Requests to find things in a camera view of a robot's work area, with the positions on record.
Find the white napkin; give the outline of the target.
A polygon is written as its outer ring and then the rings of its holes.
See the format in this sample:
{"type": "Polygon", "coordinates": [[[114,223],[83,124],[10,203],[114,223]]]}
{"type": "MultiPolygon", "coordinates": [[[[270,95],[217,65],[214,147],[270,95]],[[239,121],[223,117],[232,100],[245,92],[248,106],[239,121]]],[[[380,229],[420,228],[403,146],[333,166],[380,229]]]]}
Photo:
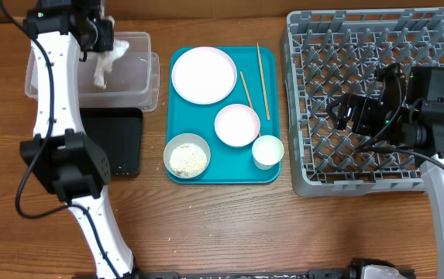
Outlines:
{"type": "Polygon", "coordinates": [[[98,54],[98,60],[94,73],[94,86],[101,89],[106,89],[105,73],[110,73],[112,71],[114,61],[123,57],[128,49],[128,41],[115,40],[112,50],[98,54]]]}

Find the white paper cup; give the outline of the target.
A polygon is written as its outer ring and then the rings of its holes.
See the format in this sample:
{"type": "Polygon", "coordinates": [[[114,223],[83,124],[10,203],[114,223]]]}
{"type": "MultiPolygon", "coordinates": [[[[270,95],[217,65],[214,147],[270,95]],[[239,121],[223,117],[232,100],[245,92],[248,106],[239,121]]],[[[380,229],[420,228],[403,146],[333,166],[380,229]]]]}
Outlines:
{"type": "Polygon", "coordinates": [[[259,169],[268,170],[282,160],[284,145],[275,136],[260,136],[253,143],[252,155],[255,165],[259,169]]]}

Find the small grey rice bowl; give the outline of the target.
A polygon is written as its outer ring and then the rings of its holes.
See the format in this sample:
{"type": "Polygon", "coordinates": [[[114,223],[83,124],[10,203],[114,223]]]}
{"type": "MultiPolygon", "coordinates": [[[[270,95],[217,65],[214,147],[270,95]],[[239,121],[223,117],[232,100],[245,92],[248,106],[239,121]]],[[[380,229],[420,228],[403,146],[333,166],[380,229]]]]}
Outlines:
{"type": "Polygon", "coordinates": [[[163,162],[174,177],[191,179],[201,175],[211,159],[207,142],[194,133],[182,133],[167,142],[163,162]]]}

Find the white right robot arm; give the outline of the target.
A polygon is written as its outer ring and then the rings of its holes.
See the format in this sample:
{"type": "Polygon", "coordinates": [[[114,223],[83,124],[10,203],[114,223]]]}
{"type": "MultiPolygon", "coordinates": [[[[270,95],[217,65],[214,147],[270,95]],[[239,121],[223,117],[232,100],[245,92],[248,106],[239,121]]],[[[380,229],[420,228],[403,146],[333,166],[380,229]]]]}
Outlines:
{"type": "Polygon", "coordinates": [[[375,70],[382,82],[378,99],[346,93],[326,107],[335,129],[351,124],[368,136],[357,153],[403,153],[415,158],[429,195],[444,278],[444,67],[415,66],[405,75],[399,64],[375,70]]]}

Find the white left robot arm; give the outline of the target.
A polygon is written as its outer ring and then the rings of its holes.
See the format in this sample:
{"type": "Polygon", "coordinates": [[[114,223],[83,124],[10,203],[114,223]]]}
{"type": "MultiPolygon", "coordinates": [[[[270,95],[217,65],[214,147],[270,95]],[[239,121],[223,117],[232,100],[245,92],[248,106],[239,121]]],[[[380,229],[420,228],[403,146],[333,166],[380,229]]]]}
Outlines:
{"type": "Polygon", "coordinates": [[[88,53],[111,53],[113,25],[103,2],[74,0],[39,1],[18,25],[31,40],[38,89],[33,138],[19,144],[28,168],[15,210],[25,219],[35,218],[21,208],[22,191],[34,175],[58,197],[58,210],[68,210],[76,219],[94,258],[96,278],[138,278],[135,257],[109,201],[109,161],[84,131],[77,90],[77,68],[88,53]]]}

